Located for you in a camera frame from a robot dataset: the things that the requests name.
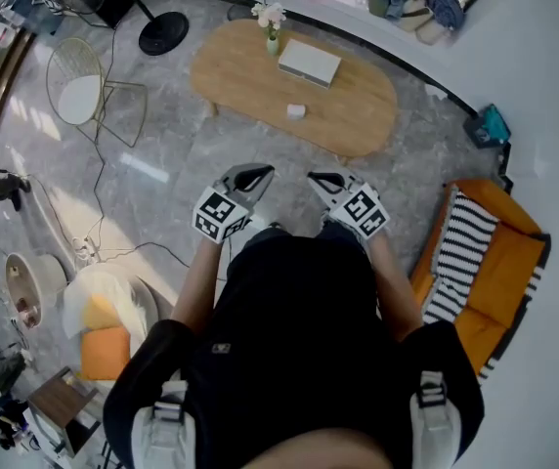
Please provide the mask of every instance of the marble floor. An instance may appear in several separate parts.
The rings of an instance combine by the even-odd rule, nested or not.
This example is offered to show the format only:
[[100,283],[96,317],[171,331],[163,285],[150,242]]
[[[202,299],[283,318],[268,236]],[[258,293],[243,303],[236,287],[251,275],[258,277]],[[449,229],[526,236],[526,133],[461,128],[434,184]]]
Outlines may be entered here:
[[[137,37],[146,23],[138,9],[132,10],[116,31],[109,78],[146,84],[149,109],[144,131],[132,149],[107,132],[100,135],[99,150],[106,161],[95,189],[106,214],[101,234],[99,227],[91,228],[101,217],[94,187],[102,163],[95,147],[53,113],[45,90],[45,72],[53,48],[68,36],[87,40],[108,69],[112,32],[67,19],[56,37],[36,40],[21,66],[0,123],[0,168],[32,176],[34,192],[25,197],[19,214],[10,202],[0,203],[2,345],[17,340],[3,303],[4,253],[51,252],[72,278],[82,262],[74,260],[70,243],[89,231],[101,246],[102,259],[130,267],[151,286],[161,315],[168,314],[186,268],[154,245],[127,252],[153,241],[189,263],[199,241],[190,227],[194,203],[205,186],[234,164],[260,161],[274,165],[275,179],[262,201],[265,210],[295,234],[313,235],[318,229],[323,204],[305,175],[315,167],[336,164],[334,156],[226,108],[210,117],[205,101],[190,86],[192,57],[204,38],[226,20],[230,4],[216,0],[145,1],[156,13],[185,13],[191,27],[177,49],[155,58],[138,49]],[[392,216],[389,235],[409,271],[442,199],[442,184],[455,178],[491,177],[496,153],[475,149],[462,130],[465,113],[448,100],[428,96],[421,80],[335,35],[300,22],[288,25],[376,64],[397,90],[399,115],[387,148],[353,160],[349,167],[378,188]],[[131,143],[141,115],[138,99],[115,97],[107,103],[107,123]],[[236,255],[252,234],[237,234],[232,248],[224,248],[221,277],[230,256]],[[50,313],[43,324],[25,333],[35,366],[23,374],[18,384],[20,394],[29,393],[63,364],[79,366],[79,347],[66,340],[57,316]]]

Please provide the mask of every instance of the oval table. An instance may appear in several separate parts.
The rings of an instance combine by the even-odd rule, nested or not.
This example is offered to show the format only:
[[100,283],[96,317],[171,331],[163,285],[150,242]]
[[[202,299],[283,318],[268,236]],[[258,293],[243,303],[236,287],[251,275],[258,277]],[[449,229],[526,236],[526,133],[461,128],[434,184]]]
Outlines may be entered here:
[[[300,33],[282,30],[279,53],[292,38],[341,58],[329,89],[278,69],[256,21],[218,27],[199,48],[191,67],[193,88],[213,114],[227,106],[327,149],[345,161],[384,147],[397,115],[397,94],[381,69]],[[290,120],[287,105],[305,105]]]

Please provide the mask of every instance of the white chair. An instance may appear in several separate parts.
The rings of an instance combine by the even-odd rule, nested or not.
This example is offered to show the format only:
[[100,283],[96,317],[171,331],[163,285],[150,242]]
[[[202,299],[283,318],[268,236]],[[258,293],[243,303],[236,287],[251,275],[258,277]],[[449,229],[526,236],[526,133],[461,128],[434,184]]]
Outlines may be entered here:
[[[63,40],[47,63],[45,82],[52,109],[63,122],[86,135],[80,127],[95,120],[98,132],[104,127],[128,147],[136,144],[147,115],[147,87],[140,83],[107,80],[99,56],[87,42],[81,38]],[[106,102],[114,89],[137,89],[142,94],[143,116],[131,145],[104,123]]]

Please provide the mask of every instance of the black round base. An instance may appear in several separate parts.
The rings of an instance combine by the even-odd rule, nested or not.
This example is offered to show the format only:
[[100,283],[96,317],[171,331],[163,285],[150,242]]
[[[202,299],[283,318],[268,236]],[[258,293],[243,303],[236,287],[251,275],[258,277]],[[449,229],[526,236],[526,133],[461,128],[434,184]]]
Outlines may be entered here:
[[148,56],[160,56],[175,49],[189,32],[189,20],[180,12],[156,16],[143,28],[139,47]]
[[251,14],[251,6],[247,7],[245,5],[234,4],[228,9],[228,21],[257,19],[258,18]]

